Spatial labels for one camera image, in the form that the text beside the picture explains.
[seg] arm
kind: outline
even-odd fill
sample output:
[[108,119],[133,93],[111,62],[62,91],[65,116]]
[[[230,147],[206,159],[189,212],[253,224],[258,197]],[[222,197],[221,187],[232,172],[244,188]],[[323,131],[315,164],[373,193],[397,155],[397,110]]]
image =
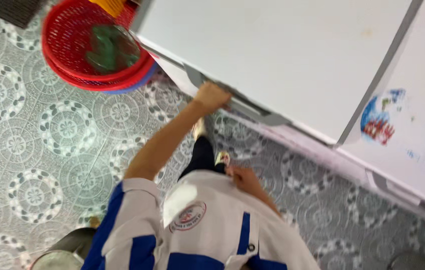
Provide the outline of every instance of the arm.
[[194,99],[166,126],[144,145],[127,169],[124,179],[145,178],[154,181],[154,177],[178,147],[192,126],[203,116],[211,114],[231,99],[211,82],[204,83]]
[[272,211],[274,211],[279,217],[281,213],[276,208],[274,202],[269,198],[269,195],[263,190],[258,178],[254,174],[251,168],[239,168],[230,167],[226,169],[228,175],[233,177],[233,181],[239,190],[248,193],[249,195],[256,197],[263,203],[265,203]]

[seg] black pants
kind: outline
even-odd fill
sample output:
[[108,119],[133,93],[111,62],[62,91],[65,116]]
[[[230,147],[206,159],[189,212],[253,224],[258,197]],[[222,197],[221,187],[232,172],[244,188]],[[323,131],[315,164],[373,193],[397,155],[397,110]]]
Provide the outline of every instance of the black pants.
[[215,158],[213,146],[206,137],[200,136],[197,138],[196,143],[194,143],[191,161],[184,169],[179,179],[194,170],[210,170],[220,174],[226,174],[224,171],[226,165],[224,163],[218,163],[217,165],[214,165],[214,163]]

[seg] sticker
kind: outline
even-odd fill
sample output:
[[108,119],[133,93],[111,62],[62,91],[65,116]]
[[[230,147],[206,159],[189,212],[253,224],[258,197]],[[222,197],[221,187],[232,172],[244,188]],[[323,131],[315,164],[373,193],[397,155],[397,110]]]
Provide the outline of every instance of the sticker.
[[204,217],[206,213],[206,204],[202,201],[197,201],[193,205],[184,209],[179,216],[174,218],[169,224],[169,230],[188,231],[194,228]]
[[395,133],[392,122],[406,105],[405,96],[405,89],[391,89],[381,96],[372,97],[361,116],[363,137],[386,146]]

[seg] dark mat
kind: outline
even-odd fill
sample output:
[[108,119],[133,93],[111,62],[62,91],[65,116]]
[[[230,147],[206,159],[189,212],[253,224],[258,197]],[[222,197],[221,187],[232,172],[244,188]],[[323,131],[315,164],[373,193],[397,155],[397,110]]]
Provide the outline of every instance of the dark mat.
[[26,28],[42,0],[0,0],[0,18]]

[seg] freezer lid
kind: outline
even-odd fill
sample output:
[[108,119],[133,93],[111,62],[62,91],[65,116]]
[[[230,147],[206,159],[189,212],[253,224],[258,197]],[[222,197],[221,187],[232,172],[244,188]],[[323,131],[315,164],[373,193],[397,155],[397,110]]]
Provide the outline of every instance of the freezer lid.
[[146,46],[338,142],[411,0],[154,0]]
[[340,149],[425,200],[425,1],[404,40]]

